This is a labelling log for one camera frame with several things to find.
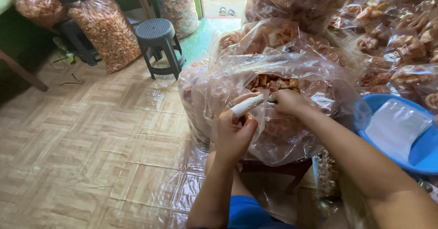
blue plastic basin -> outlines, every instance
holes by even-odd
[[[397,99],[402,101],[415,109],[423,111],[430,114],[424,107],[413,103],[410,100],[406,100],[401,97],[387,95],[387,94],[372,94],[364,96],[364,100],[370,106],[373,113],[375,113],[383,104],[389,99]],[[374,147],[380,150],[365,134],[365,129],[360,128],[356,125],[356,131],[359,136],[364,140],[371,143]],[[394,162],[396,162],[401,168],[414,173],[424,174],[424,175],[438,175],[438,126],[434,123],[429,129],[427,129],[423,134],[421,134],[415,142],[412,144],[409,153],[409,164],[400,163],[399,161],[393,159],[391,156],[387,155]]]

slipper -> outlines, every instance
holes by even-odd
[[[236,14],[236,12],[233,9],[229,9],[227,16],[234,16],[234,14]]]
[[[225,16],[225,11],[226,11],[227,9],[225,8],[225,7],[221,7],[220,9],[219,9],[219,16]]]

person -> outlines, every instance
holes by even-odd
[[[237,97],[231,106],[256,95]],[[297,92],[281,89],[272,95],[278,112],[297,117],[323,142],[338,168],[363,193],[381,229],[438,228],[438,204],[386,155]],[[229,106],[219,116],[217,150],[207,158],[206,177],[188,215],[189,229],[294,228],[273,221],[240,180],[236,164],[247,152],[257,125],[249,114],[238,119]]]

